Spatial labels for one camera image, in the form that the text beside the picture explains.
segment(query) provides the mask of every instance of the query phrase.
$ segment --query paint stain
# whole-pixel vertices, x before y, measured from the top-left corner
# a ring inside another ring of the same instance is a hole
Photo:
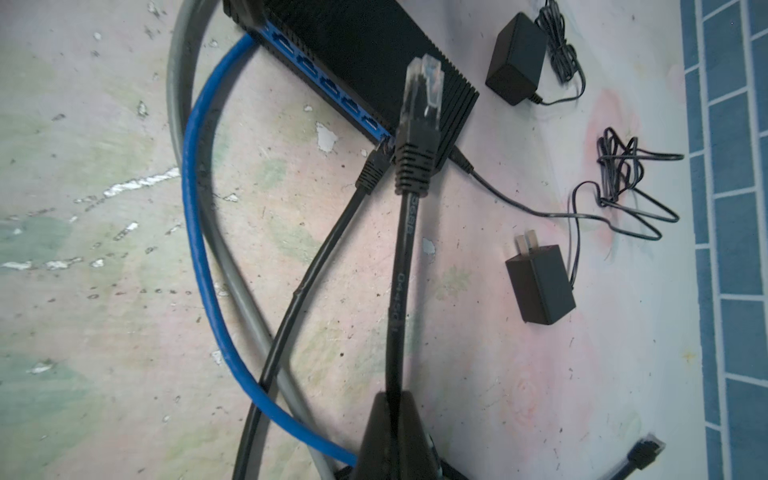
[[[152,137],[132,131],[62,139],[61,149],[76,154],[56,169],[56,179],[83,191],[102,192],[127,178],[139,177],[138,172],[144,173],[151,163],[154,145]],[[103,200],[96,200],[89,207],[93,208]]]
[[[304,226],[286,225],[281,219],[271,217],[268,222],[270,238],[286,257],[309,265],[320,248],[320,242],[312,238]]]
[[[643,422],[634,409],[625,406],[615,417],[617,420],[611,424],[611,429],[619,439],[636,439],[640,436]]]
[[[0,91],[12,91],[17,97],[42,94],[51,88],[56,70],[31,51],[16,48],[10,41],[0,45]]]
[[[427,255],[434,255],[437,251],[435,244],[427,237],[422,237],[422,251]]]
[[[437,300],[444,300],[447,296],[456,298],[461,292],[466,292],[469,287],[469,277],[471,275],[472,272],[463,268],[458,268],[456,265],[449,268],[442,274],[440,280],[437,282]]]
[[[386,353],[386,315],[379,322],[374,323],[365,345],[360,349],[359,355],[354,359],[355,375],[360,378],[370,378],[371,376],[384,373],[384,357]],[[411,342],[406,339],[406,346],[411,346]]]
[[[267,157],[261,162],[254,175],[257,179],[256,188],[267,191],[280,185],[286,178],[287,165],[282,158]]]
[[[683,360],[685,360],[685,363],[688,365],[692,365],[696,361],[696,358],[696,353],[693,353],[689,350],[686,350],[685,353],[683,353]]]
[[[683,65],[675,64],[667,72],[667,88],[679,104],[685,105],[685,70]]]
[[[232,148],[232,136],[230,135],[229,128],[220,122],[214,133],[214,147],[211,150],[211,163],[213,167],[218,167],[223,164],[229,157],[230,150]]]
[[[289,105],[273,121],[280,138],[285,139],[287,144],[316,144],[317,122],[332,126],[332,122],[339,118],[327,102],[320,102],[311,110],[305,110],[305,106],[304,103]]]
[[[51,122],[39,116],[0,114],[0,144],[3,156],[13,161],[0,162],[0,174],[7,170],[17,173],[24,169],[35,158],[38,149],[48,148],[46,133],[51,129]]]
[[[320,122],[315,123],[315,129],[317,130],[317,147],[327,154],[331,153],[339,137]]]
[[[29,270],[32,268],[32,262],[5,262],[2,265],[3,268],[9,268],[11,270],[17,270],[17,271],[23,271],[23,270]]]
[[[268,463],[269,467],[265,468],[264,478],[292,478],[283,473],[290,469],[292,457],[296,453],[296,443],[283,442],[271,450],[273,458]]]
[[[36,362],[13,353],[0,358],[0,478],[44,478],[46,465],[97,427],[103,405],[92,383],[65,363],[30,375]]]
[[[38,375],[43,372],[47,372],[48,370],[52,369],[56,365],[56,362],[54,362],[51,359],[44,360],[42,362],[37,362],[35,366],[27,370],[27,373],[31,373],[32,375]]]
[[[45,262],[46,270],[66,270],[75,263],[83,261],[83,257],[68,258],[65,260],[51,260]]]
[[[157,11],[157,6],[155,6],[152,0],[147,3],[147,12],[150,12],[155,18],[160,18],[160,12]]]
[[[21,228],[24,235],[14,235],[16,228]],[[47,262],[56,258],[71,233],[71,223],[51,217],[26,217],[20,222],[0,222],[0,263]],[[0,275],[7,272],[7,269],[2,269]]]
[[[296,349],[293,364],[296,366],[297,377],[306,378],[308,391],[317,392],[323,387],[323,382],[331,369],[338,365],[341,345],[335,339],[345,338],[345,336],[336,322],[316,327],[309,332],[309,335],[310,341],[306,346]]]
[[[221,478],[227,469],[221,452],[237,449],[236,441],[232,435],[222,435],[216,425],[188,430],[170,443],[158,478]]]
[[[123,230],[120,230],[120,232],[117,235],[115,235],[112,240],[119,242],[120,240],[123,240],[126,235],[136,230],[138,227],[139,227],[138,222],[130,222]]]
[[[104,196],[114,197],[128,190],[138,190],[140,188],[153,187],[160,182],[170,180],[171,178],[178,178],[180,176],[179,167],[173,167],[162,174],[151,175],[144,178],[133,178],[127,182],[112,185],[107,190],[104,190]]]

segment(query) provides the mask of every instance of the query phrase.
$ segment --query gray cable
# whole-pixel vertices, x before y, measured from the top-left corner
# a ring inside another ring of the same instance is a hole
[[[173,142],[176,162],[181,165],[181,150],[184,143],[184,128],[192,105],[192,87],[194,71],[197,67],[197,53],[218,0],[184,0],[174,26],[174,35],[170,43],[166,95],[168,109],[168,127]],[[214,254],[224,281],[229,287],[232,299],[240,311],[253,337],[261,356],[266,358],[272,345],[272,336],[261,316],[245,280],[240,275],[232,254],[221,236],[210,208],[202,208],[203,233],[208,246]],[[287,369],[282,368],[277,374],[277,386],[293,415],[318,432],[310,414],[309,407],[296,385],[296,380]],[[333,464],[329,458],[317,450],[310,449],[310,454],[322,480],[334,480]]]

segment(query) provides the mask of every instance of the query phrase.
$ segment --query blue port panel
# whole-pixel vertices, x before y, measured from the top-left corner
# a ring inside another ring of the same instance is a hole
[[[267,22],[260,31],[261,35],[272,45],[280,50],[292,63],[303,71],[310,80],[322,88],[344,111],[354,118],[358,124],[366,129],[373,137],[381,141],[388,137],[389,133],[373,116],[363,110],[352,98],[326,75],[320,68],[302,55],[298,49],[280,30],[271,22]]]

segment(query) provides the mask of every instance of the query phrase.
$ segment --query power cord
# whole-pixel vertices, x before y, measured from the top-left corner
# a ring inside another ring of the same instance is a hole
[[[315,283],[315,280],[323,269],[328,257],[330,257],[333,249],[336,248],[336,244],[344,234],[344,230],[346,230],[352,217],[354,217],[355,213],[360,208],[362,201],[365,199],[366,195],[370,195],[373,192],[376,185],[389,169],[389,165],[392,163],[392,153],[392,142],[389,138],[386,138],[368,155],[357,182],[355,182],[355,193],[349,200],[341,217],[339,217],[336,224],[331,229],[328,237],[323,242],[323,245],[317,251],[315,258],[312,260],[310,267],[304,274],[304,278],[302,278],[296,291],[293,292],[293,298],[286,310],[285,316],[283,316],[283,321],[280,323],[280,327],[277,329],[275,340],[272,343],[269,355],[266,357],[264,368],[259,379],[259,385],[265,392],[270,391],[274,379],[277,376],[277,372],[280,368],[280,360],[283,357],[283,351],[286,348],[286,344],[293,331],[293,326],[296,324],[296,319],[301,312],[306,296],[312,289],[312,285]],[[261,411],[256,405],[251,403],[245,425],[243,426],[243,434],[240,437],[240,447],[237,450],[237,457],[235,458],[235,466],[232,473],[233,480],[244,480],[246,477],[252,478],[254,476],[254,472],[248,472],[247,469],[251,451],[253,449],[253,440],[256,438],[260,420]]]
[[[656,460],[667,445],[652,434],[634,444],[627,460],[609,480],[625,480],[635,470],[642,470]]]
[[[214,281],[210,275],[210,267],[205,250],[205,242],[200,225],[200,212],[197,195],[197,145],[200,141],[205,115],[210,109],[214,96],[217,93],[223,78],[232,66],[243,57],[252,47],[254,41],[249,35],[244,35],[232,49],[227,52],[215,67],[210,77],[203,86],[200,96],[195,102],[194,108],[187,122],[184,136],[184,161],[181,168],[181,190],[184,203],[184,219],[187,223],[187,235],[190,243],[190,255],[194,268],[200,297],[203,301],[205,312],[210,321],[214,338],[221,350],[221,355],[227,366],[230,367],[232,376],[240,384],[243,390],[264,413],[287,433],[306,443],[325,455],[354,465],[357,457],[345,448],[317,435],[305,425],[296,421],[281,409],[263,389],[248,371],[248,367],[237,353],[232,338],[227,331],[221,308],[219,306]]]
[[[555,0],[547,0],[538,11],[535,24],[547,35],[547,49],[552,70],[557,76],[560,85],[565,85],[578,73],[581,77],[581,91],[574,97],[561,98],[560,100],[545,102],[537,93],[533,93],[530,100],[539,105],[555,105],[566,101],[576,101],[587,89],[587,78],[576,56],[576,49],[565,40],[565,17],[560,13],[560,6]]]
[[[601,176],[602,176],[602,188],[597,182],[592,180],[586,180],[581,182],[571,193],[571,205],[568,208],[567,213],[549,213],[540,212],[534,210],[518,201],[504,195],[493,187],[485,178],[475,172],[475,167],[467,160],[467,157],[457,148],[453,147],[450,158],[451,160],[463,171],[472,175],[480,184],[494,194],[499,200],[506,204],[512,205],[519,210],[523,210],[527,214],[534,215],[536,217],[543,218],[568,218],[573,219],[576,222],[576,249],[574,251],[574,262],[571,268],[571,288],[576,283],[576,273],[578,272],[579,257],[581,255],[581,225],[579,220],[597,220],[608,225],[611,230],[628,237],[639,238],[642,240],[661,240],[661,232],[649,223],[646,218],[652,220],[659,220],[662,222],[675,223],[680,219],[680,216],[671,210],[660,201],[656,200],[652,196],[646,194],[639,188],[637,184],[643,179],[645,175],[645,167],[640,162],[643,161],[678,161],[683,160],[684,155],[680,154],[660,154],[652,151],[647,151],[639,148],[637,137],[632,137],[627,144],[621,141],[616,131],[609,127],[603,132],[603,136],[598,139],[598,164],[600,164]],[[612,222],[606,217],[592,214],[580,214],[578,213],[576,206],[576,193],[584,185],[591,185],[594,187],[594,199],[600,208],[611,207],[617,210],[621,210],[626,214],[633,217],[640,222],[643,226],[653,232],[652,235],[645,233],[625,230],[612,224]],[[650,201],[653,205],[663,210],[668,217],[664,217],[659,214],[653,214],[637,208],[625,207],[618,203],[620,195],[624,192],[633,191],[646,200]]]

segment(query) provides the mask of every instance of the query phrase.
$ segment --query tile grout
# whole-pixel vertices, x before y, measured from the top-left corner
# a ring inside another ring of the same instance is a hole
[[[766,300],[765,295],[744,295],[742,293],[721,293],[721,300],[743,300],[750,302],[764,302]]]
[[[750,37],[750,40],[751,41],[755,41],[755,40],[757,40],[758,38],[760,38],[760,37],[762,37],[764,35],[768,35],[768,28],[766,28],[765,30],[762,30],[762,31],[758,31],[755,35],[752,35]]]
[[[730,459],[730,433],[728,431],[728,403],[725,383],[725,354],[723,352],[723,312],[720,302],[715,299],[720,295],[720,267],[717,262],[717,231],[715,230],[714,179],[712,174],[712,145],[710,138],[710,109],[707,107],[707,52],[704,48],[704,20],[702,0],[695,0],[696,41],[699,49],[699,103],[704,140],[704,178],[707,188],[707,223],[710,235],[710,282],[712,283],[712,312],[715,330],[715,362],[717,364],[717,396],[720,407],[720,450],[723,457],[723,480],[732,480]]]
[[[756,379],[752,376],[739,375],[738,373],[726,373],[725,377],[737,382],[749,383],[750,385],[761,386],[768,389],[768,380]]]
[[[739,95],[744,94],[744,93],[746,93],[746,85],[743,86],[742,88],[737,88],[736,90],[734,90],[734,91],[732,91],[730,93],[727,93],[727,94],[725,94],[723,96],[715,98],[714,100],[710,100],[709,103],[707,104],[707,107],[711,107],[713,105],[717,105],[720,102],[724,102],[725,100],[730,100],[731,98],[738,97]]]
[[[727,192],[718,192],[716,194],[712,194],[712,198],[717,200],[718,198],[735,197],[737,195],[753,194],[755,192],[755,187],[737,188],[736,190],[728,190]]]
[[[717,15],[718,13],[722,12],[723,10],[727,10],[728,8],[730,8],[730,7],[734,6],[735,4],[737,4],[738,2],[739,2],[739,0],[730,0],[730,2],[722,4],[721,6],[715,8],[713,11],[711,11],[711,12],[707,13],[706,15],[704,15],[702,17],[701,21],[702,22],[706,22],[707,20],[709,20],[713,16]]]

